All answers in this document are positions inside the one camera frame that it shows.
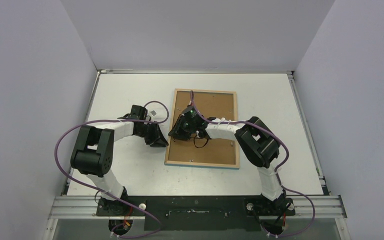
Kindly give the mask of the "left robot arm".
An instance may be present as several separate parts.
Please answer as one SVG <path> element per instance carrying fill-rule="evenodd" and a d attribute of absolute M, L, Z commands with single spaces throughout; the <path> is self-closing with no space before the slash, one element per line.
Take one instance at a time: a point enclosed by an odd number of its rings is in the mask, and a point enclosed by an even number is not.
<path fill-rule="evenodd" d="M 133 105 L 130 113 L 97 126 L 80 127 L 71 156 L 71 167 L 87 176 L 101 192 L 99 206 L 116 215 L 126 214 L 131 207 L 128 193 L 111 170 L 114 143 L 122 138 L 138 136 L 146 145 L 165 148 L 169 144 L 159 124 L 151 122 L 144 106 Z"/>

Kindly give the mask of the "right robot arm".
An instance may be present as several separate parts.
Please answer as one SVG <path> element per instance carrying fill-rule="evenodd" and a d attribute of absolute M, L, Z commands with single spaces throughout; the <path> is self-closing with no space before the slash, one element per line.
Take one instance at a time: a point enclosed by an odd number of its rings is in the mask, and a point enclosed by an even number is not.
<path fill-rule="evenodd" d="M 285 191 L 272 164 L 279 156 L 280 144 L 258 117 L 233 122 L 225 118 L 203 118 L 196 110 L 189 109 L 178 116 L 168 135 L 182 141 L 191 138 L 237 141 L 248 161 L 258 168 L 262 185 L 262 212 L 273 215 L 287 206 Z"/>

